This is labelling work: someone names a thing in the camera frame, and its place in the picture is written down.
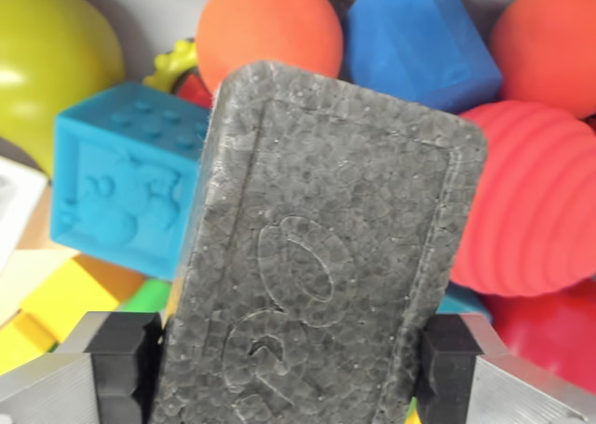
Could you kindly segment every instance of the yellow foam block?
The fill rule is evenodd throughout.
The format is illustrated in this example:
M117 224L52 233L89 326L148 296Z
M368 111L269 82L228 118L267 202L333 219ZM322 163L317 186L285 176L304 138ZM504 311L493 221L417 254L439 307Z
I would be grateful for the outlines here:
M0 326L19 312L22 300L76 254L72 249L14 251L0 273Z
M87 312L115 310L143 281L137 272L79 254L50 275L20 308L63 342Z
M17 314L0 328L0 376L48 352L55 343L31 316Z

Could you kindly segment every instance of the yellow toy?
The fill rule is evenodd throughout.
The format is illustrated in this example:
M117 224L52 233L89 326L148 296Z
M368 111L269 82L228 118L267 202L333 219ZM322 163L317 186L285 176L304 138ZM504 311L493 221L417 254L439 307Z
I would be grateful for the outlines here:
M0 136L51 175L54 116L122 81L122 51L85 0L0 0L0 19Z
M78 251L16 250L0 274L0 326L20 310L20 302Z
M420 422L420 417L418 416L418 412L416 412L414 410L413 413L411 415L409 415L408 418L406 419L406 424L422 424Z
M0 328L0 376L48 352L55 343L33 318L19 313Z
M115 310L143 281L137 272L78 255L25 298L20 309L61 343L87 312Z
M147 76L142 82L152 89L172 93L176 82L189 70L196 67L195 43L179 40L174 50L167 54L159 54L155 59L156 72Z

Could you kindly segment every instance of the embossed animal design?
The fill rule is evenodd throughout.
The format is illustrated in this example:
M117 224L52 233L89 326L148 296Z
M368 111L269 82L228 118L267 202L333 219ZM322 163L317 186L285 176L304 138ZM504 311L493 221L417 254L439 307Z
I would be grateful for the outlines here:
M62 218L106 246L131 242L140 226L166 232L180 213L174 199L179 179L169 168L123 158L110 175L86 178L80 200L67 202Z

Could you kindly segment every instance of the red ball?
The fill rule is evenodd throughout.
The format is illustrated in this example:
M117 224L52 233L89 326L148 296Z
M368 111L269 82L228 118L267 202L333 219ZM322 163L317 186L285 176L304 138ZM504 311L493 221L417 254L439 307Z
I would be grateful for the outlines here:
M486 104L462 115L488 158L452 280L486 294L555 292L596 273L596 137L540 103Z
M504 99L576 118L596 113L596 0L516 0L493 30L491 51Z
M596 282L537 298L484 303L509 350L596 394Z

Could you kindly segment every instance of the ball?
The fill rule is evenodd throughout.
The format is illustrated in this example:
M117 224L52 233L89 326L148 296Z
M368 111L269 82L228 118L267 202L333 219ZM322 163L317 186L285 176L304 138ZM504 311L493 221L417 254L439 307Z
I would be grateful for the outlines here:
M0 136L53 170L54 116L124 78L122 51L86 0L0 0Z
M542 103L485 104L488 158L452 281L485 294L535 296L596 273L596 136Z
M516 0L490 41L502 98L596 113L595 32L596 0Z
M343 33L328 0L209 0L196 51L211 92L237 68L259 60L337 77Z

